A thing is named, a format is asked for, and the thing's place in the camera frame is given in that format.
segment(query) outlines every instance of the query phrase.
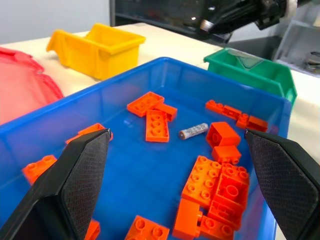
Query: blue plastic bin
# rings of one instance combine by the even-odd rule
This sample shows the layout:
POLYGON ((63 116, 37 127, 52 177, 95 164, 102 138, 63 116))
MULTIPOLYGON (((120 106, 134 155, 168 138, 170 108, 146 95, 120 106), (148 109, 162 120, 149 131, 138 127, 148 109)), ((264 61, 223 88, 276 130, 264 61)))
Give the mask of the blue plastic bin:
MULTIPOLYGON (((182 189, 197 156, 211 156, 204 134, 182 141, 178 131, 226 121, 244 135, 234 120, 205 109, 210 99, 266 120, 270 131, 287 136, 291 104, 285 98, 171 58, 158 58, 0 128, 0 226, 30 187, 21 169, 45 155, 58 158, 67 139, 101 123, 111 128, 114 139, 93 216, 101 226, 98 239, 124 239, 136 215, 172 230, 182 189), (145 142, 145 118, 126 110, 128 103, 148 91, 178 108, 177 118, 169 123, 169 143, 145 142)), ((250 190, 235 239, 273 240, 276 222, 261 194, 243 137, 238 149, 242 154, 239 164, 250 173, 250 190)))

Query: red mesh bag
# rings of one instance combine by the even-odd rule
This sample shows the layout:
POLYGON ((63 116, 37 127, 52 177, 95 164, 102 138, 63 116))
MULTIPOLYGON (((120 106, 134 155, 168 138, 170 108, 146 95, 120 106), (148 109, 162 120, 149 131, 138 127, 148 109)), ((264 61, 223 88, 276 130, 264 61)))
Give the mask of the red mesh bag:
POLYGON ((0 125, 64 97, 32 56, 0 47, 0 125))

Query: silver battery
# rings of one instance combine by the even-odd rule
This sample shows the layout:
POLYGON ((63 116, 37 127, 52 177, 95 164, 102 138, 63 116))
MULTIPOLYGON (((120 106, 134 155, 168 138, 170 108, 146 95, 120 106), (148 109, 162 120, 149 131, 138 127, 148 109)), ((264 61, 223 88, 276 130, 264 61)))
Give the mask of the silver battery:
POLYGON ((179 131, 179 138, 181 138, 182 140, 186 140, 188 138, 191 138, 193 136, 202 134, 204 132, 206 132, 209 129, 208 124, 206 123, 201 123, 199 125, 190 127, 188 129, 184 129, 179 131))

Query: plastic bin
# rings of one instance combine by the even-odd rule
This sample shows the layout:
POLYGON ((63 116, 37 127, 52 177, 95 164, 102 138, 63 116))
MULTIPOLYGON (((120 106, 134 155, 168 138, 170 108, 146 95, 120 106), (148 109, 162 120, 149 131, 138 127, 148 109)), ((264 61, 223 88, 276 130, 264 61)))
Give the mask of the plastic bin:
POLYGON ((105 80, 138 65, 139 45, 145 37, 96 23, 85 37, 56 30, 46 48, 62 65, 105 80))
POLYGON ((285 98, 171 58, 158 58, 0 128, 0 226, 29 189, 22 168, 46 155, 58 158, 66 140, 101 123, 111 128, 114 137, 93 215, 100 222, 98 239, 124 239, 136 215, 173 229, 196 158, 211 158, 212 150, 205 134, 180 140, 178 132, 200 123, 226 121, 242 137, 239 165, 250 173, 248 207, 235 239, 273 240, 276 221, 261 194, 244 130, 231 118, 206 110, 210 99, 266 120, 269 131, 287 136, 291 104, 285 98), (168 123, 168 143, 146 142, 145 117, 126 109, 148 91, 178 109, 177 117, 168 123))
POLYGON ((287 66, 247 54, 232 48, 224 48, 204 58, 208 71, 237 82, 288 99, 293 105, 297 91, 287 66))

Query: white table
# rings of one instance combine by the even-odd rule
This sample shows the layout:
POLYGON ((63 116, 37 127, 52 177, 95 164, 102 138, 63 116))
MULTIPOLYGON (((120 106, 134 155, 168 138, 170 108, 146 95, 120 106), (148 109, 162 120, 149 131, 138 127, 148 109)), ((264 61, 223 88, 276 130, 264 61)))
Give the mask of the white table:
MULTIPOLYGON (((117 27, 119 29, 146 37, 140 46, 138 64, 144 64, 159 57, 171 57, 203 69, 208 64, 203 62, 205 56, 221 48, 201 42, 174 32, 145 23, 117 27)), ((77 33, 84 36, 86 32, 77 33)), ((46 52, 49 37, 4 44, 1 47, 19 50, 30 54, 45 68, 45 73, 60 86, 65 96, 73 94, 99 81, 63 67, 55 52, 46 52)), ((291 71, 298 93, 292 110, 288 138, 295 140, 320 163, 320 78, 291 71)), ((276 240, 284 240, 279 227, 276 240)))

